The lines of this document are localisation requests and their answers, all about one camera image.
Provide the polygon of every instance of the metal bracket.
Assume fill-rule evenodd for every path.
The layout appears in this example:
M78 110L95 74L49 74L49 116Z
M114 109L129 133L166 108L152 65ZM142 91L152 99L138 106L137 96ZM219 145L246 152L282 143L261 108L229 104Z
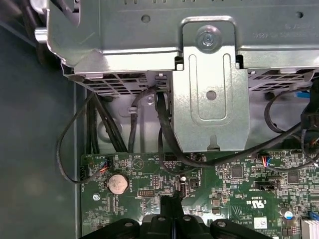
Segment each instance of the metal bracket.
M184 70L173 72L173 128L183 152L242 150L249 134L247 70L238 69L231 18L182 27Z

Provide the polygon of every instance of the black wire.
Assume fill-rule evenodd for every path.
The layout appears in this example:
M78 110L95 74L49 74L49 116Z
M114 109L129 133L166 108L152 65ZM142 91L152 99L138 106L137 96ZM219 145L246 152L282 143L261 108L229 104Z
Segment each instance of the black wire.
M163 150L163 138L162 138L162 129L159 129L159 140L158 140L158 146L159 146L159 164L163 168L163 170L167 173L173 174L173 175L180 175L180 174L186 174L191 171L193 171L196 168L186 169L184 171L174 171L169 168L164 163L164 150Z
M99 154L99 143L98 143L98 134L96 132L96 111L95 111L95 104L94 104L94 98L90 100L88 103L90 106L90 132L91 132L91 143L92 143L92 149L94 154Z
M110 112L104 107L98 95L94 96L96 108L101 116L105 129L110 137L110 140L117 152L128 152L124 141L121 137L120 131L115 124Z
M92 147L91 147L91 117L90 117L90 112L91 112L91 103L92 101L89 101L89 103L86 105L86 154L91 154L92 152Z
M67 133L67 131L70 129L70 127L73 125L73 122L85 111L86 105L88 104L88 102L93 98L94 94L90 94L84 101L83 106L81 107L81 109L75 113L75 115L72 117L72 119L70 120L70 122L67 124L67 126L65 127L65 129L63 130L63 132L61 133L60 137L58 138L57 144L56 144L56 151L55 151L55 156L56 156L56 162L57 165L59 167L60 173L62 174L62 176L70 183L73 184L84 184L84 183L88 183L90 181L92 181L94 178L96 178L96 176L98 176L100 174L100 170L99 169L97 172L95 172L93 175L91 175L89 178L86 178L84 180L80 180L80 181L76 181L73 180L72 178L70 178L62 165L62 161L61 161L61 145L62 145L62 141Z
M301 150L306 158L306 160L312 162L312 163L317 163L317 159L319 158L319 153L314 157L314 158L311 158L309 156L309 153L306 152L306 149L305 149L305 139L306 139L306 133L307 133L307 130L306 129L303 129L301 131Z
M153 87L150 87L147 90L139 93L135 97L131 107L137 108L141 99L143 99L144 97L149 96L149 95L154 95L158 90L159 90L158 87L153 86ZM129 137L129 153L133 153L133 151L134 151L134 141L135 141L135 134L136 134L137 125L138 125L138 113L136 112L136 114L131 114L131 132L130 132L130 137Z
M108 134L108 136L110 138L110 141L111 141L115 151L116 152L121 152L122 149L119 146L119 142L118 142L118 140L116 139L116 137L114 135L114 132L113 132L113 130L111 128L110 122L105 118L105 115L103 114L103 110L101 109L100 104L97 102L95 97L93 98L93 100L94 100L96 109L97 109L97 111L98 111L98 113L99 113L99 115L101 117L102 123L103 123L103 125L105 127L105 131Z
M272 138L272 139L270 139L264 143L261 143L259 145L256 145L255 147L246 149L244 151L241 151L241 152L238 152L238 153L235 153L232 155L216 158L216 159L208 161L208 162L193 161L193 160L189 160L188 158L186 158L183 155L183 153L180 150L179 145L175 139L174 132L170 126L163 92L158 92L157 97L158 97L157 110L158 110L158 115L159 115L159 123L160 123L160 126L162 127L163 134L164 134L164 137L165 137L168 145L172 149L175 156L179 159L179 161L181 161L182 163L187 164L189 166L193 166L193 167L214 167L216 165L230 163L230 162L238 160L238 159L246 158L247 156L249 156L251 154L258 153L259 151L261 151L265 148L270 148L270 147L282 142L285 138L287 138L288 136L290 136L293 133L298 132L301 129L301 125L299 123L299 124L293 126L291 129L287 130L286 132L278 135L277 137Z
M279 172L279 173L289 173L289 172L295 172L307 167L310 167L311 165L313 165L312 162L307 162L305 164L302 164L298 167L293 167L293 168L273 168L273 167L267 167L266 169L269 169L271 171L275 171L275 172Z
M299 92L299 91L307 91L309 90L310 87L305 87L305 88L299 88L299 89L295 89L295 90L290 90L290 91L283 91L280 94L276 95L275 97L273 97L266 105L265 107L265 111L264 111L264 117L265 117L265 122L267 124L267 126L275 133L283 133L285 132L284 130L278 128L273 121L270 118L270 108L273 105L273 103L275 102L275 100L277 98L279 98L280 96L289 94L289 93L293 93L293 92ZM294 138L296 138L298 141L301 141L300 137L297 134L292 134L292 136Z

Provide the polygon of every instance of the power cable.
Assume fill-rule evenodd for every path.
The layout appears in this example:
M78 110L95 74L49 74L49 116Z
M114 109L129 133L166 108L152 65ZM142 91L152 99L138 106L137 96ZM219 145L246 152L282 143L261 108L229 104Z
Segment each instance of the power cable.
M176 157L184 164L187 164L192 167L215 167L216 165L224 164L224 163L230 163L238 159L243 159L246 158L247 156L251 154L258 153L259 151L272 147L280 142L282 142L285 138L288 136L292 135L293 133L298 132L301 129L301 124L298 123L297 125L293 126L291 129L287 130L286 132L278 135L275 138L272 138L264 143L261 143L259 145L256 145L252 148L243 150L241 152L216 158L213 160L210 160L208 162L198 162L198 161L193 161L189 160L186 158L182 151L179 148L179 145L175 139L174 132L171 128L169 118L168 118L168 113L166 110L166 104L165 104L165 98L163 92L158 92L157 93L157 111L158 111L158 116L159 116L159 123L160 126L162 127L164 137L172 149L173 153L176 155Z

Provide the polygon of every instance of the green circuit board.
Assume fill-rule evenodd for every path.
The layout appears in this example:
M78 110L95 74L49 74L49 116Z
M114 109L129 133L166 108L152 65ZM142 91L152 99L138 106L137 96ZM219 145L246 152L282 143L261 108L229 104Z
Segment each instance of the green circuit board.
M227 153L205 153L201 160L213 160ZM295 150L269 151L270 165L290 168L305 163ZM84 155L81 176L92 175L109 160L110 168L82 185L82 233L86 235L121 218L141 222L148 214L160 213L160 196L183 191L186 214L202 217L209 225L225 218L275 239L300 239L301 218L319 210L319 170L314 166L292 173L266 170L261 160L245 158L214 168L198 168L186 175L171 175L161 169L157 154ZM170 155L165 164L179 169ZM128 187L123 194L110 191L108 180L121 174ZM287 220L283 213L293 213Z

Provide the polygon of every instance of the black connector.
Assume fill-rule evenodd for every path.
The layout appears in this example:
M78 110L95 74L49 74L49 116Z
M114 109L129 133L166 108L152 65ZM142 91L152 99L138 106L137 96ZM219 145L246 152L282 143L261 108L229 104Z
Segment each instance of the black connector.
M319 79L313 81L310 89L310 102L301 114L301 128L316 129L319 126Z

